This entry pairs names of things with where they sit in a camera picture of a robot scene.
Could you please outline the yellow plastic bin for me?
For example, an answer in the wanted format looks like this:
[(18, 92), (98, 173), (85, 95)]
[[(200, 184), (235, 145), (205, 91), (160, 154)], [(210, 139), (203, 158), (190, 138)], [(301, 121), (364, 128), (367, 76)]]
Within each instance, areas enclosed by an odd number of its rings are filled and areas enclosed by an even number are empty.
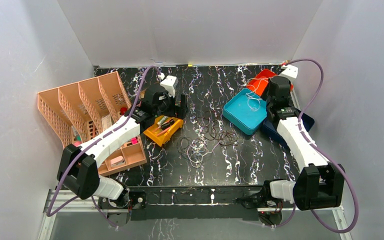
[(163, 116), (159, 116), (156, 118), (155, 123), (146, 129), (143, 134), (156, 143), (158, 146), (162, 147), (166, 144), (171, 137), (183, 127), (184, 121), (182, 119), (176, 117), (169, 117), (167, 121), (170, 119), (174, 119), (175, 123), (166, 130), (161, 130), (160, 126), (157, 125), (157, 121), (160, 120)]

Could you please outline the peach plastic file organizer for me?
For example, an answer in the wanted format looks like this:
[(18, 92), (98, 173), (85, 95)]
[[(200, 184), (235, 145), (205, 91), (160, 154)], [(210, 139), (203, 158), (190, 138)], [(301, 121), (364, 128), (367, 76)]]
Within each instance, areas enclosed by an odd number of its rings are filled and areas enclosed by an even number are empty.
[(117, 72), (37, 94), (38, 110), (63, 147), (93, 139), (118, 121), (131, 105)]

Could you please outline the orange square tray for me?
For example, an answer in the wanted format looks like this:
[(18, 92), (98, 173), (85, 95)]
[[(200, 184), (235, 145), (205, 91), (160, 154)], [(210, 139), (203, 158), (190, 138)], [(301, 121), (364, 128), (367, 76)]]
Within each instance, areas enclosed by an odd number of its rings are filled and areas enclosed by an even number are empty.
[(255, 93), (258, 96), (261, 96), (268, 85), (270, 78), (277, 76), (276, 73), (271, 70), (264, 69), (258, 73), (254, 78), (251, 78), (246, 88)]

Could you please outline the black marker in bin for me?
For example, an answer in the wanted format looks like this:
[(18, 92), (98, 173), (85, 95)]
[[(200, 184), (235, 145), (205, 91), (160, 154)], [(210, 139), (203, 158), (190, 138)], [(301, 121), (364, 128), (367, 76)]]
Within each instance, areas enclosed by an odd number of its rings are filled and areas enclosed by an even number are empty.
[(167, 122), (163, 123), (161, 126), (160, 126), (160, 129), (161, 130), (166, 130), (168, 128), (170, 128), (176, 121), (174, 119), (170, 119), (168, 120)]

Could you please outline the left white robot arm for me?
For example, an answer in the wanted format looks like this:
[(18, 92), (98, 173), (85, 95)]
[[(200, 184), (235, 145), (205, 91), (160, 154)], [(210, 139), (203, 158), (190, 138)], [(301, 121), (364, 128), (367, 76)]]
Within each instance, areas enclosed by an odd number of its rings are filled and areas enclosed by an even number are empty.
[(187, 96), (176, 98), (173, 87), (155, 84), (139, 94), (130, 109), (117, 122), (93, 139), (75, 146), (67, 145), (57, 173), (58, 188), (71, 190), (78, 198), (108, 198), (117, 208), (129, 203), (126, 187), (109, 177), (101, 176), (98, 168), (123, 144), (141, 135), (160, 116), (184, 119), (189, 111)]

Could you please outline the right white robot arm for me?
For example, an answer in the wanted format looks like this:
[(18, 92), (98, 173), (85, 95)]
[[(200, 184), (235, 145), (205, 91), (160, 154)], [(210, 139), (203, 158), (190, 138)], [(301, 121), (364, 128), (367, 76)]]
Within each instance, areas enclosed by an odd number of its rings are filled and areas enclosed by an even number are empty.
[(275, 207), (284, 200), (302, 211), (338, 207), (345, 181), (340, 172), (343, 168), (334, 166), (312, 147), (313, 141), (293, 105), (291, 82), (286, 77), (274, 76), (261, 97), (266, 102), (268, 121), (286, 142), (300, 169), (296, 181), (269, 181), (269, 188), (261, 194), (262, 202)]

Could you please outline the teal square tray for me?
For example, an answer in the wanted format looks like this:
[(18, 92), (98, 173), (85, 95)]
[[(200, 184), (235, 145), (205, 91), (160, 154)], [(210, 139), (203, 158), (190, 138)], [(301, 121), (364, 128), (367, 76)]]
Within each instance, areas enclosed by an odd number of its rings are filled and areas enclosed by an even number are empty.
[(267, 117), (266, 102), (244, 88), (223, 106), (222, 116), (244, 134), (251, 136)]

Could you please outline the white tape dispenser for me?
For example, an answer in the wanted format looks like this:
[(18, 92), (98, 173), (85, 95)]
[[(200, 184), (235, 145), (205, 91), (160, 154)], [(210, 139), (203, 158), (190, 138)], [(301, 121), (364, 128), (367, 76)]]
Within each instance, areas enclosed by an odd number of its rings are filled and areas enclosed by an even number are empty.
[(119, 166), (122, 166), (124, 165), (126, 162), (125, 162), (125, 159), (122, 155), (120, 156), (117, 156), (115, 158), (112, 158), (109, 160), (109, 165), (111, 168), (116, 168), (116, 167), (119, 167)]

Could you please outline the green white glue stick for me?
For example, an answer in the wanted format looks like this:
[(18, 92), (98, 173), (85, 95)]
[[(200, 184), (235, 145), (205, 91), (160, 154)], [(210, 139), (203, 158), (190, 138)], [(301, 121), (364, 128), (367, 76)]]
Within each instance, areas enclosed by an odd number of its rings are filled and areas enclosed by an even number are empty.
[(164, 115), (160, 120), (157, 121), (157, 125), (158, 125), (158, 126), (161, 126), (161, 125), (164, 124), (168, 119), (169, 119), (169, 117)]

